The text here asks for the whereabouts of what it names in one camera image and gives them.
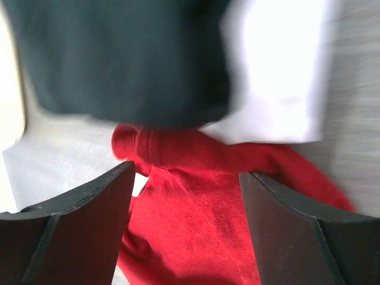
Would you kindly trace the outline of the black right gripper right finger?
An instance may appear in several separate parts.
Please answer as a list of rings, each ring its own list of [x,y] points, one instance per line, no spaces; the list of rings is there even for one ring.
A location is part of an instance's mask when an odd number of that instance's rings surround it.
[[[260,173],[239,180],[262,284],[379,283],[379,218],[326,205]]]

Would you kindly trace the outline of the red t-shirt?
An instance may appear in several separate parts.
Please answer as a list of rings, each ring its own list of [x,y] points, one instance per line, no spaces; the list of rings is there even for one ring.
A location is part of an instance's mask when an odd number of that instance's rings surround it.
[[[197,130],[120,124],[112,150],[148,177],[131,200],[118,256],[131,284],[258,284],[239,184],[244,172],[265,173],[353,211],[322,172],[286,145],[225,145]]]

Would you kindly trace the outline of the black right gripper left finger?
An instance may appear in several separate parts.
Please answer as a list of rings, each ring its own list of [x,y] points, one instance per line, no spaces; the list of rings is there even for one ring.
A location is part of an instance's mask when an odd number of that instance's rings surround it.
[[[110,284],[128,215],[135,165],[1,214],[2,284]]]

